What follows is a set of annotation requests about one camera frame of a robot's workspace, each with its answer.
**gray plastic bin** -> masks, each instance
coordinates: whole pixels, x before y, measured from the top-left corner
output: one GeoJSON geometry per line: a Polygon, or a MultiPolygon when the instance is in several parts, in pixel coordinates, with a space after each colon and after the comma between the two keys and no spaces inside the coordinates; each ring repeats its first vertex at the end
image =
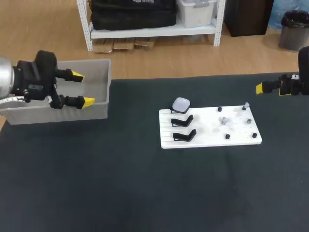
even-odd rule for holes
{"type": "Polygon", "coordinates": [[[11,102],[0,105],[0,115],[5,116],[10,124],[31,124],[46,122],[77,121],[104,119],[108,115],[110,84],[112,80],[110,59],[63,61],[59,69],[72,69],[85,76],[82,83],[67,82],[57,79],[57,92],[64,96],[95,98],[94,105],[79,110],[64,106],[52,109],[48,100],[11,102]]]}

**black bag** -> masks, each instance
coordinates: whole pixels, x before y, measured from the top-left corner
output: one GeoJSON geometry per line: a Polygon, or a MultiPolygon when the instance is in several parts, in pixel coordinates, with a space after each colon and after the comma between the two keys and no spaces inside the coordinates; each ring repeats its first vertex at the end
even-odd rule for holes
{"type": "Polygon", "coordinates": [[[92,10],[95,30],[131,30],[161,28],[176,24],[176,7],[161,11],[92,10]]]}
{"type": "Polygon", "coordinates": [[[91,0],[93,10],[172,10],[175,0],[91,0]]]}

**metal trash can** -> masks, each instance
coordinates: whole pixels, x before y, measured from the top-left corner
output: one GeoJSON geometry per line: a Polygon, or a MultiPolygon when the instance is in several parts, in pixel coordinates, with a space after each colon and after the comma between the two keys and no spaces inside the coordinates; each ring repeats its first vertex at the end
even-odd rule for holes
{"type": "Polygon", "coordinates": [[[288,11],[284,14],[279,46],[290,52],[298,52],[307,46],[309,39],[309,13],[288,11]]]}

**white storage bin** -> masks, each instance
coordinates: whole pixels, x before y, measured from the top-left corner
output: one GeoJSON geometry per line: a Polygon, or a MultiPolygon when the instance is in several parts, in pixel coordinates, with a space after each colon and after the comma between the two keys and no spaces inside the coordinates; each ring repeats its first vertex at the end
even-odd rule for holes
{"type": "Polygon", "coordinates": [[[209,25],[216,2],[217,0],[178,0],[179,18],[186,28],[209,25]]]}

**shelf leg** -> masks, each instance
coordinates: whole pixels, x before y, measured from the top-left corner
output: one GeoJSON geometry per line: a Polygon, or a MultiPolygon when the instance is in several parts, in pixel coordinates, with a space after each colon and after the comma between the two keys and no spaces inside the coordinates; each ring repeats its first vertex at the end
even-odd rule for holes
{"type": "Polygon", "coordinates": [[[78,11],[79,11],[79,16],[81,18],[82,26],[83,26],[87,48],[88,48],[88,51],[92,51],[92,41],[91,41],[91,35],[90,35],[90,30],[89,30],[88,21],[87,21],[87,1],[77,0],[77,6],[78,6],[78,11]]]}
{"type": "Polygon", "coordinates": [[[222,32],[222,24],[225,10],[225,0],[218,0],[218,13],[216,20],[216,33],[214,36],[213,46],[220,45],[221,32],[222,32]]]}

